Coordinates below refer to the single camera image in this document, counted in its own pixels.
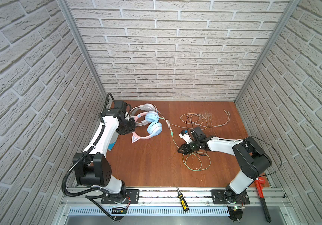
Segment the pink blue cat-ear headphones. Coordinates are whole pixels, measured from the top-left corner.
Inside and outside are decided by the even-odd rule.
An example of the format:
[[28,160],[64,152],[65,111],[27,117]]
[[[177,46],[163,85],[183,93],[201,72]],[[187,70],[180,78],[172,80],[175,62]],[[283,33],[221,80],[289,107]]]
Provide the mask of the pink blue cat-ear headphones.
[[148,136],[139,136],[135,131],[132,132],[132,143],[135,143],[136,141],[142,139],[142,140],[146,140],[146,139],[150,139],[154,136],[159,135],[162,132],[162,124],[159,122],[159,114],[157,112],[142,112],[140,114],[138,114],[137,116],[134,117],[135,122],[137,122],[137,120],[141,117],[145,117],[145,120],[147,122],[150,122],[148,128],[147,128],[147,132],[148,132]]

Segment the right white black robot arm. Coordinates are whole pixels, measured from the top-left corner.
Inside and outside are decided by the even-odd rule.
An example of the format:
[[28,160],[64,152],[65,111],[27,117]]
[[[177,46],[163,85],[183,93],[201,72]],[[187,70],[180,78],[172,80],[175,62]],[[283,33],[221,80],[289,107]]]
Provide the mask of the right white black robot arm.
[[207,137],[200,127],[183,130],[179,137],[185,141],[185,144],[178,149],[183,155],[206,150],[236,157],[240,171],[226,186],[224,192],[224,198],[229,203],[236,202],[237,198],[272,165],[270,157],[252,137],[245,139]]

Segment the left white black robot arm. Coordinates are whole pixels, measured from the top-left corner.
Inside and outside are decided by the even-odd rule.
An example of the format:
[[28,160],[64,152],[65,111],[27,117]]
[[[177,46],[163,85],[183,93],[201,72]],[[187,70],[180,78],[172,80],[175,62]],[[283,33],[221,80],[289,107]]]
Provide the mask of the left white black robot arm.
[[105,109],[99,114],[100,123],[93,138],[83,152],[74,155],[72,166],[63,179],[66,182],[68,176],[74,173],[77,184],[88,189],[69,193],[63,184],[62,191],[65,195],[74,197],[99,190],[116,198],[118,202],[126,198],[125,183],[112,175],[112,168],[106,155],[113,148],[118,135],[125,135],[135,130],[135,120],[127,116],[127,110],[119,107]]

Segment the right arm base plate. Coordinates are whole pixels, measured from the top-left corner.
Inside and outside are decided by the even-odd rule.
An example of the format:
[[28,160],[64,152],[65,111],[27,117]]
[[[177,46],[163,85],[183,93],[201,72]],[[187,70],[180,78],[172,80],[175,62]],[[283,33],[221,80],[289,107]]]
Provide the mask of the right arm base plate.
[[250,204],[246,190],[240,194],[233,194],[231,190],[212,189],[213,204]]

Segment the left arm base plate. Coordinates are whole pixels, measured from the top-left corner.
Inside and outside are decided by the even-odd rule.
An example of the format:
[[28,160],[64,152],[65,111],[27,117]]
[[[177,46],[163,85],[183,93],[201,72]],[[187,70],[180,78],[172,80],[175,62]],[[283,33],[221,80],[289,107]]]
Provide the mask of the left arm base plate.
[[138,204],[140,190],[126,189],[118,194],[108,194],[102,198],[102,204]]

